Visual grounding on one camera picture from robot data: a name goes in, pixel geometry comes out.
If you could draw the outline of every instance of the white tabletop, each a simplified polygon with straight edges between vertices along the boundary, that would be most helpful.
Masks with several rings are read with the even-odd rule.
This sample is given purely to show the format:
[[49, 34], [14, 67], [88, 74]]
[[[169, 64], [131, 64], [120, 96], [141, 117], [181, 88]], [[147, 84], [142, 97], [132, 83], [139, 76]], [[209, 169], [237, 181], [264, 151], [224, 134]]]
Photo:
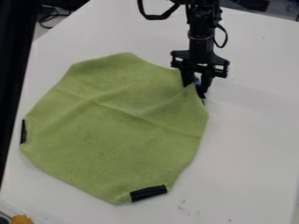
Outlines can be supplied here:
[[[170, 5], [145, 2], [151, 13]], [[33, 44], [1, 198], [51, 223], [289, 224], [299, 169], [299, 24], [227, 9], [223, 17], [230, 42], [218, 54], [232, 61], [231, 74], [214, 81], [198, 155], [170, 193], [113, 206], [19, 152], [22, 117], [72, 63], [132, 52], [169, 67], [170, 51], [188, 46], [183, 9], [146, 21], [136, 0], [93, 0]]]

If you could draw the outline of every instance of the cable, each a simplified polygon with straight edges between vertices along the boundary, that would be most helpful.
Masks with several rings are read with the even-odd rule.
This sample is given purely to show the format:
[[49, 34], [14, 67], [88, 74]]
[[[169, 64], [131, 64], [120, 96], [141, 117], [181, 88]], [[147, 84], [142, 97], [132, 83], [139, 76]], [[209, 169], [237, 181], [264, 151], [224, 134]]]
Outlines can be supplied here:
[[68, 17], [72, 14], [71, 10], [68, 11], [68, 14], [62, 14], [62, 13], [59, 13], [59, 11], [55, 7], [52, 7], [52, 8], [54, 9], [54, 14], [45, 15], [41, 19], [38, 20], [38, 23], [40, 24], [40, 26], [42, 26], [46, 29], [52, 29], [53, 27], [44, 25], [45, 22], [48, 22], [57, 17]]

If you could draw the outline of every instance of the green towel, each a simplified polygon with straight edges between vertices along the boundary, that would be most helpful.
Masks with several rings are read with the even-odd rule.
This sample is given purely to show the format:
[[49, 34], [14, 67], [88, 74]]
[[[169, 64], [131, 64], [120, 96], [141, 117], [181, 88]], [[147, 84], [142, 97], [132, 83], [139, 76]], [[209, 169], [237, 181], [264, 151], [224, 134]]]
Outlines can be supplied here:
[[71, 66], [24, 119], [21, 149], [53, 177], [121, 204], [173, 187], [207, 117], [178, 70], [120, 53]]

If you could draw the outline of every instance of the green cloth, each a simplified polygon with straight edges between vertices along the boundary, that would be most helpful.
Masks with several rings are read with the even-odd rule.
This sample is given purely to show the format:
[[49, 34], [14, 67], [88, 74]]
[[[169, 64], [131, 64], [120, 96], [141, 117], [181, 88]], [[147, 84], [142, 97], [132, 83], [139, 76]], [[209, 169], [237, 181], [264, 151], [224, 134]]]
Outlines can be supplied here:
[[196, 155], [207, 117], [178, 70], [120, 53], [71, 66], [26, 116], [21, 149], [53, 177], [126, 203], [130, 192], [173, 187]]

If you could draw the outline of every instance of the yellow object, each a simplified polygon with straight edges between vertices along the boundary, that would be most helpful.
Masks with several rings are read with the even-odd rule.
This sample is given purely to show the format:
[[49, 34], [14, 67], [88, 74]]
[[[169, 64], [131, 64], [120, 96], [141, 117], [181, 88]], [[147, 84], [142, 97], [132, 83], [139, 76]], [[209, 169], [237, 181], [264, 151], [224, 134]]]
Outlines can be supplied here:
[[12, 218], [11, 224], [34, 224], [25, 214], [17, 215]]

